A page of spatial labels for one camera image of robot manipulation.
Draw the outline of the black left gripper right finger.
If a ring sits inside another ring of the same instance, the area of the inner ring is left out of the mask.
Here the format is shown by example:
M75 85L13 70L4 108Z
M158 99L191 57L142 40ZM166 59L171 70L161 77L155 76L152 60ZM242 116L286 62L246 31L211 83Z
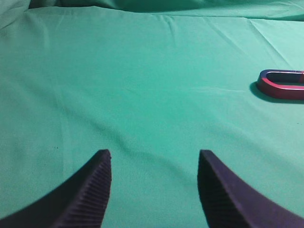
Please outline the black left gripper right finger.
M252 188L211 150L201 150L198 192L210 228L302 228L304 219Z

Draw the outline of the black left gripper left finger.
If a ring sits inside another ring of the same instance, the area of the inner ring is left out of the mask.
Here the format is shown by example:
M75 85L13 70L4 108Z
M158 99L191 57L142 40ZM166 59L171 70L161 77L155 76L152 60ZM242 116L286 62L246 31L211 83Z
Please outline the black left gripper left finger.
M111 154L99 150L50 193L0 220L2 228L99 228L110 198Z

